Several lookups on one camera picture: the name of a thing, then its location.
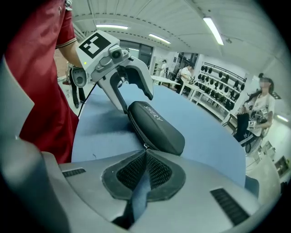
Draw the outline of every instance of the ceiling light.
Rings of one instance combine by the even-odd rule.
[[[282,116],[280,116],[280,115],[277,115],[277,117],[278,117],[279,119],[285,121],[285,122],[288,122],[288,121],[289,121],[288,119],[286,119],[285,117],[282,117]]]
[[[128,29],[128,27],[124,27],[124,26],[106,25],[106,24],[97,24],[96,27],[111,27],[111,28]]]
[[[128,49],[130,49],[130,50],[135,50],[135,51],[139,51],[138,49],[132,49],[132,48],[128,48]]]
[[[153,35],[153,34],[149,34],[149,36],[152,36],[152,37],[154,37],[154,38],[156,38],[156,39],[158,39],[158,40],[161,40],[161,41],[163,41],[163,42],[165,42],[165,43],[167,43],[167,44],[170,44],[170,43],[171,43],[171,42],[166,41],[165,39],[160,38],[160,37],[158,37],[158,36],[156,36],[156,35]]]
[[[212,19],[210,17],[204,17],[203,20],[205,21],[205,23],[207,24],[207,26],[212,31],[215,39],[217,40],[217,43],[220,44],[220,45],[223,45],[223,41],[222,41],[222,39],[220,37],[220,34],[219,34],[217,28],[214,25]]]

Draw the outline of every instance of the white shelf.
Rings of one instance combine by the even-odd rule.
[[[196,103],[199,102],[199,98],[197,98],[197,97],[193,97],[192,101],[193,100],[196,101]]]
[[[224,93],[219,92],[219,91],[221,91],[221,90],[217,90],[217,89],[215,89],[215,88],[212,88],[212,87],[209,86],[207,83],[202,83],[202,82],[201,82],[201,84],[204,85],[204,86],[206,86],[206,87],[209,87],[209,88],[212,89],[212,90],[215,90],[216,92],[218,92],[219,94],[223,95],[226,99],[230,100],[231,102],[233,102],[233,103],[235,104],[235,102],[234,102],[231,98],[227,97]]]
[[[201,71],[200,71],[200,74],[202,74],[202,75],[207,75],[207,76],[209,76],[209,77],[211,77],[211,78],[213,78],[213,79],[219,81],[219,82],[222,83],[223,85],[228,86],[230,89],[233,89],[235,92],[237,92],[237,93],[240,94],[240,92],[239,92],[238,90],[236,90],[235,88],[233,88],[233,87],[231,87],[230,85],[226,84],[225,82],[222,82],[221,80],[219,80],[218,78],[214,77],[213,75],[208,74],[208,73],[207,73],[207,74],[206,74],[206,73],[204,74],[204,73],[202,73]]]
[[[206,94],[206,93],[202,93],[203,95],[205,95],[207,98],[213,100],[215,103],[217,103],[219,106],[221,106],[224,110],[226,110],[227,112],[229,112],[229,110],[227,110],[220,102],[218,102],[216,99],[213,99],[210,95]]]
[[[222,121],[224,120],[224,117],[219,114],[217,111],[215,111],[212,107],[208,106],[207,104],[204,104],[202,102],[198,102],[198,104],[200,104],[201,106],[203,106],[204,108],[208,109],[209,111],[211,111],[215,116],[217,116],[219,119],[221,119]]]

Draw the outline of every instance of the person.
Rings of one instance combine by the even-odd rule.
[[[67,62],[67,70],[68,70],[68,77],[70,79],[70,83],[72,86],[72,95],[73,95],[73,102],[76,108],[79,108],[79,100],[78,100],[78,96],[77,96],[77,86],[75,85],[73,78],[72,78],[72,70],[75,66],[72,65],[71,63]],[[82,104],[83,102],[85,102],[85,94],[84,94],[84,90],[82,87],[79,87],[79,98],[80,98],[80,103]]]
[[[82,67],[71,10],[69,0],[45,1],[24,21],[4,53],[11,74],[34,102],[19,137],[54,154],[58,163],[71,161],[78,124],[57,83],[54,61],[59,49],[71,64]]]
[[[181,70],[181,75],[178,79],[178,83],[180,85],[176,85],[177,90],[176,93],[180,93],[183,83],[188,83],[191,78],[191,72],[193,71],[193,67],[189,64]]]
[[[165,77],[166,69],[168,68],[167,61],[163,60],[162,67],[160,68],[160,77]]]
[[[274,91],[274,82],[270,78],[260,79],[260,90],[249,95],[237,115],[237,132],[234,138],[244,147],[261,136],[264,129],[272,125],[275,111],[275,99],[271,96]],[[263,123],[252,123],[251,116],[256,111],[267,111],[267,119]]]

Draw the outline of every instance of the blue tabletop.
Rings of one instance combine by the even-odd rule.
[[[245,153],[233,136],[210,114],[165,86],[154,85],[152,101],[136,85],[120,92],[129,106],[147,101],[185,137],[182,157],[207,164],[241,187],[245,185]],[[72,162],[111,157],[144,149],[127,115],[119,112],[98,86],[89,96],[75,134]]]

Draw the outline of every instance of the wall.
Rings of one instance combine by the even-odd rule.
[[[204,56],[204,62],[207,62],[207,63],[211,63],[215,66],[220,66],[224,69],[227,69],[237,75],[239,75],[240,77],[245,77],[245,75],[247,73],[249,73],[247,70],[239,67],[239,66],[236,66],[230,62],[227,62],[227,61],[224,61],[224,60],[220,60],[220,59],[217,59],[217,58],[214,58],[214,57],[211,57],[211,56]]]
[[[58,71],[58,77],[65,76],[65,71],[67,67],[67,60],[60,53],[60,50],[56,49],[54,54],[54,60],[56,64],[56,69]]]
[[[169,67],[169,71],[173,71],[178,60],[178,55],[179,55],[178,52],[172,52],[172,51],[162,49],[160,47],[154,47],[153,54],[151,57],[152,59],[151,59],[150,71],[152,70],[152,67],[155,66],[154,59],[153,59],[154,56],[156,57],[156,63],[159,63],[160,66],[162,65],[162,61],[166,59],[167,65]]]
[[[261,146],[263,147],[267,141],[276,149],[274,163],[282,156],[291,161],[291,128],[288,125],[275,118]],[[291,171],[281,177],[280,182],[288,181],[290,176]]]

